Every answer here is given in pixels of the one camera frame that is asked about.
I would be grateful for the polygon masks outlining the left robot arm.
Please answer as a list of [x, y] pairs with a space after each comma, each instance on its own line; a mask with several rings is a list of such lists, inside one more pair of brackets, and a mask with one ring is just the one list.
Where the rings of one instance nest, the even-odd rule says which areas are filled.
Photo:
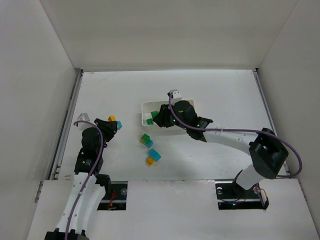
[[98, 206], [111, 192], [111, 179], [101, 174], [103, 151], [122, 125], [112, 115], [108, 120], [94, 122], [77, 120], [74, 125], [86, 124], [82, 131], [81, 149], [74, 166], [72, 188], [62, 216], [46, 240], [87, 240], [86, 235]]

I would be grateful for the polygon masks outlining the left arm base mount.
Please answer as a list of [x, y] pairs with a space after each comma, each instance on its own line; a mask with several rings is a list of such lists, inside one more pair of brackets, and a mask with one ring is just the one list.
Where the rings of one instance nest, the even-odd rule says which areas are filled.
[[111, 181], [109, 175], [99, 174], [96, 183], [105, 189], [105, 195], [97, 208], [98, 211], [126, 210], [128, 194], [127, 181]]

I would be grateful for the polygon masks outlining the green lego brick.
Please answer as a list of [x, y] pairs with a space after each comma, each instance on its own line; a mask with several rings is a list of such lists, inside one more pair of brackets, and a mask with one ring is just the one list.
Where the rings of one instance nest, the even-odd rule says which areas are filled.
[[152, 112], [151, 112], [151, 117], [152, 117], [152, 119], [155, 118], [158, 114], [159, 114], [158, 111], [156, 111], [156, 110], [155, 110], [155, 111], [152, 111]]
[[146, 124], [147, 125], [153, 125], [154, 124], [153, 119], [152, 118], [147, 119], [146, 120]]

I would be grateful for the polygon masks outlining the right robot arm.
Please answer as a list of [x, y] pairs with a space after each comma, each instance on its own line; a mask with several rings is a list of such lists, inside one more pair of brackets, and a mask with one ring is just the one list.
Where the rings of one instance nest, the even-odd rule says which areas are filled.
[[175, 103], [171, 113], [168, 104], [162, 104], [153, 121], [161, 128], [177, 126], [185, 129], [194, 140], [221, 144], [250, 156], [252, 163], [241, 170], [233, 184], [238, 189], [249, 190], [264, 179], [275, 179], [289, 152], [274, 132], [263, 128], [262, 133], [231, 132], [212, 119], [198, 116], [186, 100]]

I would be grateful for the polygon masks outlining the yellow lego brick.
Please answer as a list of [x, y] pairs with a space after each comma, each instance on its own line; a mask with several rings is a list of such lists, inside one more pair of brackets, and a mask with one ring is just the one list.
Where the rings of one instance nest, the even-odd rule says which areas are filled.
[[108, 121], [109, 121], [109, 122], [116, 122], [117, 119], [116, 119], [116, 117], [115, 117], [114, 115], [110, 115], [110, 116], [108, 117]]

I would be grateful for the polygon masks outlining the blue small lego brick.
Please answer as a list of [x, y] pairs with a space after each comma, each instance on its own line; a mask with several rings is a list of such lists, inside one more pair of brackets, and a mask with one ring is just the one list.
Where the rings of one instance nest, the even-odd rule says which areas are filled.
[[123, 127], [120, 121], [117, 121], [117, 130], [119, 131]]

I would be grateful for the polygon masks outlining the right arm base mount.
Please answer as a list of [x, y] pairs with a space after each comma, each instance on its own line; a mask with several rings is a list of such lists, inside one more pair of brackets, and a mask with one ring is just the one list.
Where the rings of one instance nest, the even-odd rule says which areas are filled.
[[234, 179], [224, 179], [215, 182], [217, 206], [219, 210], [266, 210], [269, 197], [259, 183], [249, 190], [240, 187], [236, 180], [242, 170]]

